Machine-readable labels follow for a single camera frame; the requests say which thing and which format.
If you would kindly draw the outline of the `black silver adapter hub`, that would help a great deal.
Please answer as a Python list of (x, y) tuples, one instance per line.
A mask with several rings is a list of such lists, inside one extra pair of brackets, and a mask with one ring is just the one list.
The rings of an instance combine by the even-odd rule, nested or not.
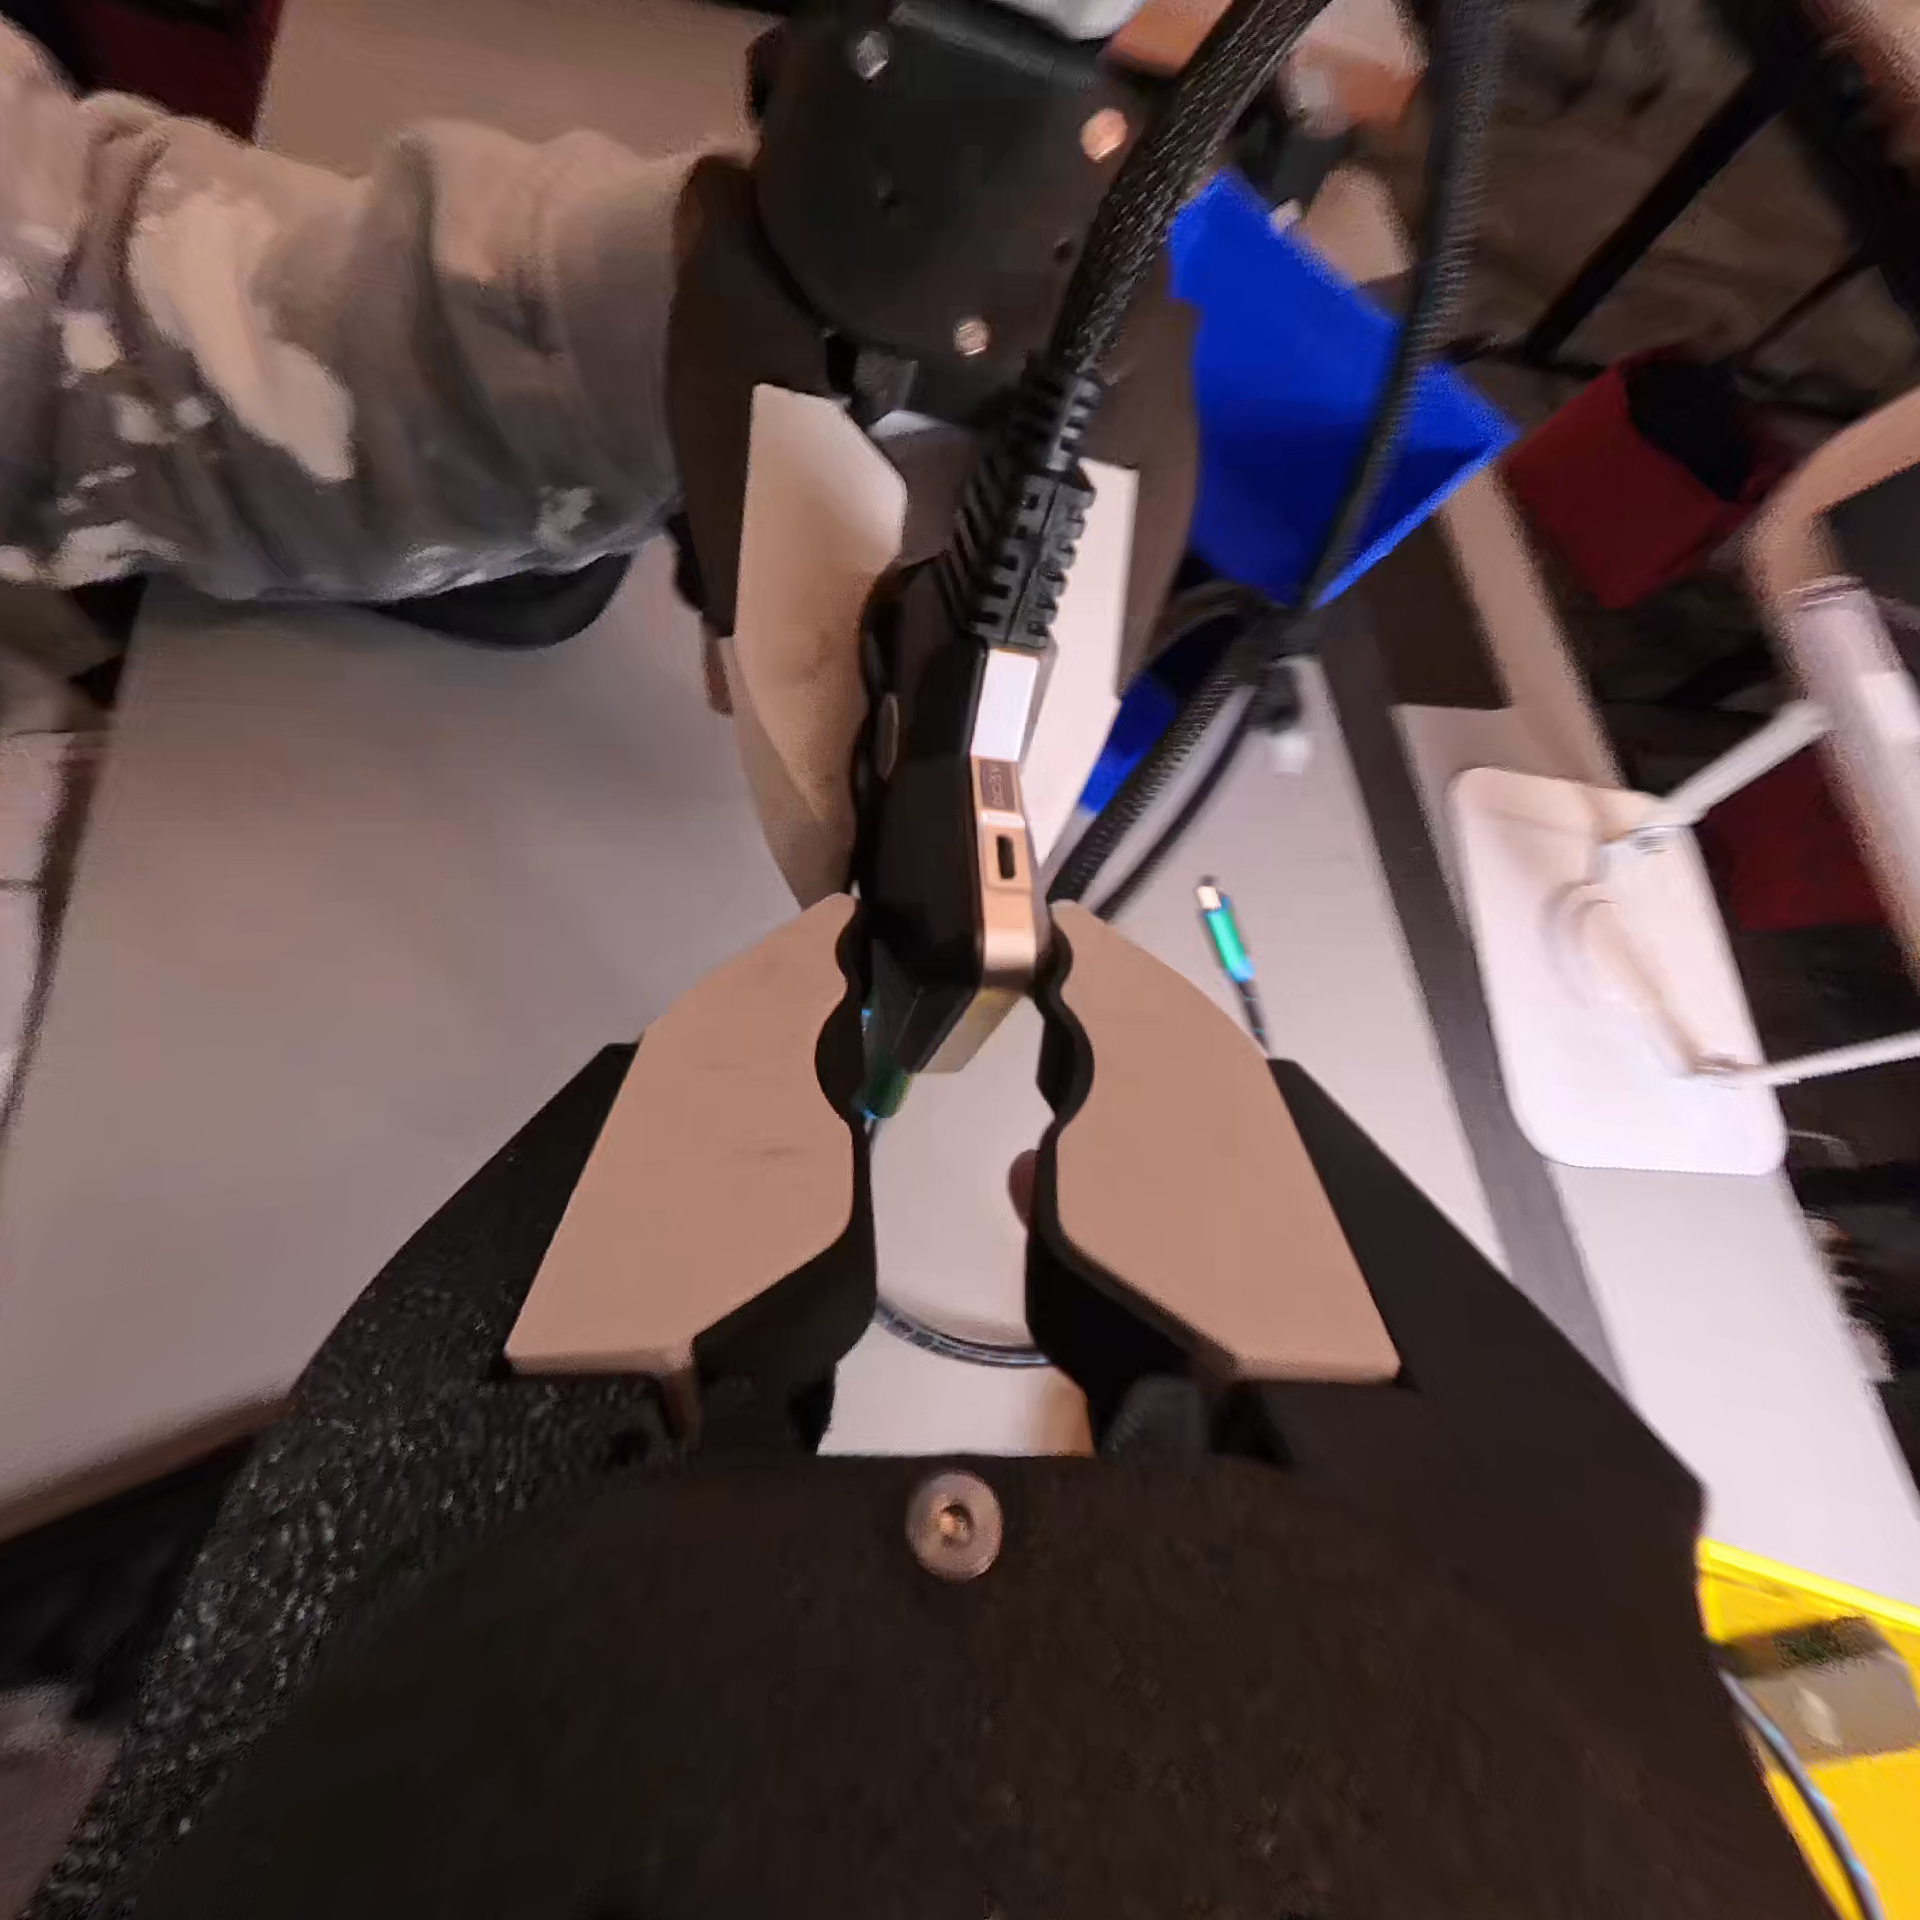
[(1044, 971), (1021, 758), (1048, 668), (1044, 651), (958, 644), (878, 686), (853, 874), (884, 1084), (964, 1067)]

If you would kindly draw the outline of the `blue plastic bin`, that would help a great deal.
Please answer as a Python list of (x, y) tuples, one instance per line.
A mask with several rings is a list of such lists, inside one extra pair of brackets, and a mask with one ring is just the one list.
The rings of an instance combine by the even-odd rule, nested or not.
[[(1188, 550), (1290, 605), (1373, 433), (1399, 322), (1274, 228), (1257, 190), (1232, 169), (1173, 220), (1172, 278), (1195, 310)], [(1367, 578), (1516, 438), (1456, 366), (1430, 364), (1318, 603)]]

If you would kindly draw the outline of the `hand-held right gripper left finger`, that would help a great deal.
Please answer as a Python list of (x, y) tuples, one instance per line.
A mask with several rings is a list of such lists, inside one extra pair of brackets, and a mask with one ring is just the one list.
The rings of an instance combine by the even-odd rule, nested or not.
[(507, 1336), (515, 1375), (638, 1375), (691, 1433), (784, 1417), (878, 1306), (859, 906), (830, 895), (645, 1029)]

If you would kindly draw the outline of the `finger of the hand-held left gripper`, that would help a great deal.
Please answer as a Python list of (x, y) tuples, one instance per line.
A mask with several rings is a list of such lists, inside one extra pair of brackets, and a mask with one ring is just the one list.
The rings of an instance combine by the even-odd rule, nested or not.
[(1119, 660), (1137, 537), (1137, 471), (1086, 464), (1093, 505), (1055, 617), (1044, 686), (1044, 871), (1070, 825), (1119, 707)]
[(898, 468), (835, 401), (756, 387), (728, 695), (765, 849), (798, 908), (849, 887), (860, 632), (897, 562), (905, 496)]

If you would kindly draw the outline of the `person's left forearm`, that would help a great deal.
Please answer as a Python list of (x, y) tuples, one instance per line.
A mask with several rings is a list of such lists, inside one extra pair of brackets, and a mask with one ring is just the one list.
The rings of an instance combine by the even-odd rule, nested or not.
[(6, 584), (389, 605), (638, 550), (685, 498), (691, 188), (731, 170), (434, 120), (339, 175), (79, 94), (6, 22)]

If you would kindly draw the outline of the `black board with cardboard rim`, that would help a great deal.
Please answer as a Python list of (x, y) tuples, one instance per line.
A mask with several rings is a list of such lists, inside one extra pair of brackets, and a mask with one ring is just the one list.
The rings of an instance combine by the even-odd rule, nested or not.
[(1744, 533), (1744, 581), (1770, 636), (1813, 586), (1859, 581), (1915, 609), (1917, 387), (1816, 444)]

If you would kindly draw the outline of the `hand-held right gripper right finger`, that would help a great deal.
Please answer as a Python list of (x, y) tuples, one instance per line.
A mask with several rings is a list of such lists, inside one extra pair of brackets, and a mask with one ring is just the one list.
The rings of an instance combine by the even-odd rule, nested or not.
[(1036, 1010), (1027, 1329), (1088, 1413), (1151, 1381), (1202, 1405), (1392, 1383), (1396, 1339), (1257, 1042), (1078, 902), (1051, 910)]

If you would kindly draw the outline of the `black metal desk frame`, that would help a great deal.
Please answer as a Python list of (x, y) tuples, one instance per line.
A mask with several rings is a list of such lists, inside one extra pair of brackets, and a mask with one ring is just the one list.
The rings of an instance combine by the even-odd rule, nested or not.
[(1915, 382), (1915, 5), (1519, 5), (1462, 362), (1651, 346), (1841, 422)]

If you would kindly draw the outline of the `red container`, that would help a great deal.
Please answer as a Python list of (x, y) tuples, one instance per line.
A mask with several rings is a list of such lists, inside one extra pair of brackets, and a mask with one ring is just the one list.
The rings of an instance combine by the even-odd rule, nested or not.
[(1614, 362), (1501, 468), (1570, 580), (1625, 611), (1714, 562), (1796, 458), (1727, 362), (1661, 346)]

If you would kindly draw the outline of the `white tablet stand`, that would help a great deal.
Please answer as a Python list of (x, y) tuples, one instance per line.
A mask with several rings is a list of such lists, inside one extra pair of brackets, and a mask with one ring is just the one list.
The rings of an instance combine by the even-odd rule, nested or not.
[(1791, 588), (1785, 636), (1803, 694), (1664, 798), (1492, 764), (1448, 789), (1507, 1102), (1551, 1165), (1762, 1179), (1783, 1088), (1915, 1058), (1907, 1032), (1766, 1060), (1696, 846), (1715, 802), (1820, 748), (1915, 959), (1915, 682), (1857, 580)]

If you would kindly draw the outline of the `yellow plastic bin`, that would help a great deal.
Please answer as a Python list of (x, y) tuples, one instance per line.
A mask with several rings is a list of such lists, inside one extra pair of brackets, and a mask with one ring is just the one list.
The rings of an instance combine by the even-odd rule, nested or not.
[(1917, 1914), (1917, 1611), (1705, 1539), (1709, 1647), (1775, 1810), (1840, 1914)]

